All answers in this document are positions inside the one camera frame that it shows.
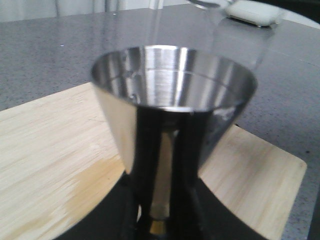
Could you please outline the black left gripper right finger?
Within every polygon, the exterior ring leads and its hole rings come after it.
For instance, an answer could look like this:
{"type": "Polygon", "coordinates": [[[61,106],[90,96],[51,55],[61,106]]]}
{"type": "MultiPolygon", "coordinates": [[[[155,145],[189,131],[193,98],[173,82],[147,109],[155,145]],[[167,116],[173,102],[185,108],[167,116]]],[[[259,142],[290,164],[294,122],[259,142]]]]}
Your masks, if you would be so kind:
{"type": "Polygon", "coordinates": [[[232,213],[197,176],[173,167],[172,228],[174,240],[264,240],[232,213]]]}

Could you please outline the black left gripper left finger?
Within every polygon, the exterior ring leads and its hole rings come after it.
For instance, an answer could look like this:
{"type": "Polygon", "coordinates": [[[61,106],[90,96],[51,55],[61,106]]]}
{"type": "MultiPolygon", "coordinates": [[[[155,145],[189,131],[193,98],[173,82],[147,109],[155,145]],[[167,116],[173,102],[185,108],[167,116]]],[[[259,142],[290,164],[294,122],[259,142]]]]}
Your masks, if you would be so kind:
{"type": "Polygon", "coordinates": [[[132,173],[122,173],[103,200],[77,224],[56,237],[57,240],[154,240],[150,222],[144,216],[137,221],[139,198],[134,187],[139,177],[147,180],[155,169],[135,167],[132,173]]]}

